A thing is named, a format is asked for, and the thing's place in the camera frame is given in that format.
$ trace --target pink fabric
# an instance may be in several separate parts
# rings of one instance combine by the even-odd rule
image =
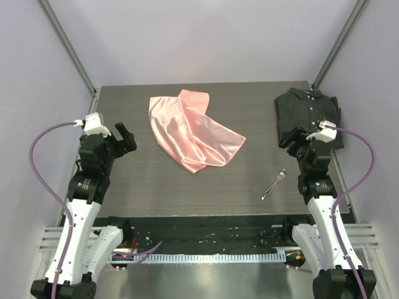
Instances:
[[[230,162],[245,137],[206,116],[209,94],[182,90],[150,99],[150,123],[158,144],[191,173]]]

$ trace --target white backdrop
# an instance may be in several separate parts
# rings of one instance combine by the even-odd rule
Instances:
[[[46,128],[82,118],[90,94],[36,1],[0,1],[0,297],[30,298],[38,249],[58,203],[34,177],[28,152]],[[64,197],[81,131],[38,144],[37,168]]]
[[[355,0],[50,0],[96,87],[313,81]]]
[[[399,298],[398,11],[397,0],[370,1],[320,86],[337,96],[342,125],[374,145],[375,170],[351,198],[360,220],[373,225],[396,291],[392,298]],[[354,137],[344,141],[337,155],[350,187],[370,166],[370,151]]]

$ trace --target fork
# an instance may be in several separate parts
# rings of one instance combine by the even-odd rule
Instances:
[[[280,173],[277,175],[276,180],[274,181],[273,185],[270,186],[266,192],[263,194],[262,196],[262,200],[264,200],[266,198],[266,196],[268,196],[270,194],[270,192],[273,190],[274,186],[281,181],[282,179],[285,178],[285,176],[287,175],[287,171],[285,169],[283,169],[282,171],[280,171]]]

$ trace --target robotic arm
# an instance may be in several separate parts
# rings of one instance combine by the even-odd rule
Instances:
[[[57,297],[62,299],[94,298],[96,281],[112,252],[121,243],[133,238],[128,219],[109,217],[108,225],[98,232],[94,245],[87,251],[89,234],[101,208],[105,192],[110,185],[110,173],[115,159],[137,149],[134,135],[123,123],[115,127],[122,136],[116,137],[103,125],[102,115],[93,113],[85,120],[77,120],[76,126],[84,129],[80,138],[78,170],[68,185],[68,209],[73,216],[73,233],[69,248],[61,266],[57,285]],[[36,280],[31,293],[38,299],[49,299],[55,273],[65,247],[69,223],[65,221],[59,246],[54,259],[42,280]]]
[[[339,207],[335,208],[335,211],[332,210],[337,191],[327,174],[331,160],[327,142],[335,139],[337,131],[327,128],[326,125],[335,127],[335,124],[329,121],[322,121],[322,130],[313,134],[295,128],[279,144],[281,148],[289,146],[287,152],[298,161],[298,189],[315,220],[315,225],[288,222],[284,224],[284,230],[301,248],[310,265],[314,276],[315,299],[359,298],[359,286],[347,257],[350,257],[355,265],[367,297],[370,298],[377,282],[374,273],[363,268],[353,250]],[[337,227],[348,255],[342,252],[332,214],[337,218]]]

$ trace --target wood grain surface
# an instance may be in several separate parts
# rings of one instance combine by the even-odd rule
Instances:
[[[296,159],[277,145],[274,99],[307,82],[202,83],[103,87],[97,111],[109,128],[122,121],[134,133],[137,151],[117,159],[99,217],[308,214],[297,189]],[[210,94],[207,115],[247,138],[225,167],[191,174],[156,143],[148,119],[150,97],[177,96],[181,89]],[[119,137],[116,129],[113,132]],[[282,168],[286,178],[262,193]],[[342,193],[333,163],[330,175]],[[347,212],[346,203],[341,206]]]

